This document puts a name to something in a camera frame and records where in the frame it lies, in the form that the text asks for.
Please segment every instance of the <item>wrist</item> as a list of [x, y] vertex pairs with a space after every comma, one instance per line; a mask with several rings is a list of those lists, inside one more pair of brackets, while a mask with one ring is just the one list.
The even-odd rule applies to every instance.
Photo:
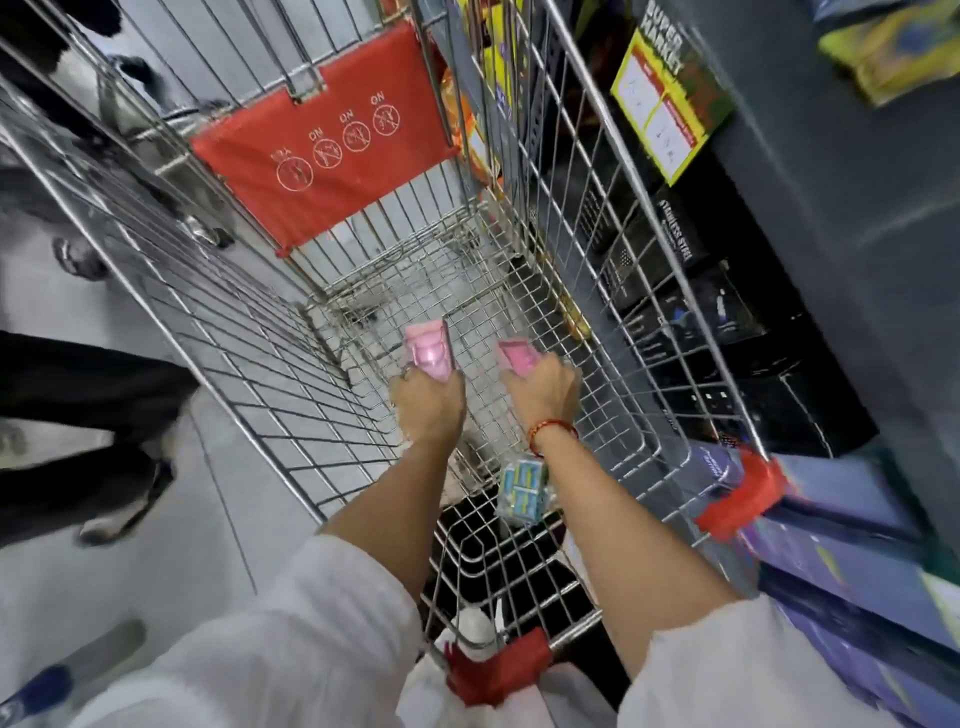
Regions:
[[425, 435], [419, 437], [411, 444], [411, 448], [416, 448], [434, 455], [440, 455], [445, 460], [450, 453], [457, 447], [457, 437], [443, 435]]
[[533, 428], [528, 430], [528, 436], [530, 434], [533, 437], [528, 443], [530, 450], [540, 457], [545, 456], [545, 449], [552, 449], [555, 447], [568, 448], [570, 442], [579, 442], [580, 436], [577, 433], [576, 429], [573, 428], [573, 425], [570, 425], [566, 420], [549, 420], [543, 421], [540, 426], [534, 425]]

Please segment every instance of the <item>red string bracelet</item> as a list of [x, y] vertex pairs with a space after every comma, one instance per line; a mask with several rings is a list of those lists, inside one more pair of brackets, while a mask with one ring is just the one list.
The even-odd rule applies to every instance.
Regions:
[[566, 420], [543, 420], [542, 422], [536, 423], [534, 426], [530, 428], [530, 431], [527, 433], [527, 445], [530, 446], [530, 451], [533, 452], [534, 455], [536, 455], [539, 458], [543, 457], [543, 453], [537, 450], [536, 446], [534, 446], [534, 438], [537, 437], [537, 433], [540, 432], [544, 427], [547, 427], [550, 425], [559, 425], [560, 427], [565, 429], [567, 432], [569, 432], [571, 435], [573, 435], [575, 438], [577, 438], [578, 440], [580, 439], [580, 433], [577, 432], [577, 428], [571, 425]]

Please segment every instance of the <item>forearm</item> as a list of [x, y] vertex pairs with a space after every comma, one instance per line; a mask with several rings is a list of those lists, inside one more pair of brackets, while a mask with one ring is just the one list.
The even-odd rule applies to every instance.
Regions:
[[452, 450], [434, 441], [414, 443], [321, 529], [369, 553], [415, 601], [429, 571], [446, 461]]
[[566, 523], [624, 667], [636, 676], [655, 631], [692, 624], [738, 596], [560, 427], [540, 432]]

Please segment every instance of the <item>red cart handle grip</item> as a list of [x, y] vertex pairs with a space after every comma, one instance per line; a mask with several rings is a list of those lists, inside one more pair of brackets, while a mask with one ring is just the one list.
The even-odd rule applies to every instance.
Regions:
[[752, 450], [740, 448], [740, 462], [743, 465], [740, 485], [694, 519], [701, 531], [718, 541], [729, 541], [786, 494], [786, 475], [776, 459], [764, 460]]
[[473, 662], [455, 643], [446, 644], [444, 656], [450, 665], [446, 684], [468, 708], [499, 705], [512, 693], [536, 683], [553, 662], [550, 643], [540, 627], [482, 663]]

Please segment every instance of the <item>hand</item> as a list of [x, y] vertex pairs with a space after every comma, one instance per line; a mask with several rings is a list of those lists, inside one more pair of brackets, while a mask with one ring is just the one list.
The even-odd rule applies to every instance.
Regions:
[[390, 401], [396, 421], [412, 443], [429, 442], [453, 451], [467, 416], [467, 388], [462, 372], [446, 384], [417, 367], [390, 380]]
[[572, 423], [580, 408], [580, 371], [563, 364], [553, 352], [537, 362], [527, 378], [503, 372], [500, 381], [510, 393], [525, 432], [544, 420]]

